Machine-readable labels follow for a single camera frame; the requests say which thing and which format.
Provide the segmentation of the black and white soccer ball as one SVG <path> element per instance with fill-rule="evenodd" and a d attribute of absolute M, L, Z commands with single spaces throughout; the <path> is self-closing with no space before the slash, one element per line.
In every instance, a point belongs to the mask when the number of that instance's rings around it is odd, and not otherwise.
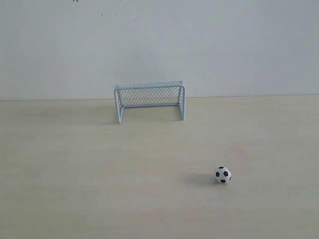
<path fill-rule="evenodd" d="M 231 171 L 224 166 L 219 166 L 215 170 L 215 179 L 220 184 L 225 184 L 231 180 L 232 174 Z"/>

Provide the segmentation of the small white soccer goal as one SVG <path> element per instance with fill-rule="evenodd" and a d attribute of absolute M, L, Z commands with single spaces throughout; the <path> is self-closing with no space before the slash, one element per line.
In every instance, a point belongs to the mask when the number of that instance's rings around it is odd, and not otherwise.
<path fill-rule="evenodd" d="M 186 87 L 183 81 L 140 84 L 116 84 L 114 99 L 118 123 L 122 123 L 124 109 L 144 107 L 178 107 L 185 119 Z"/>

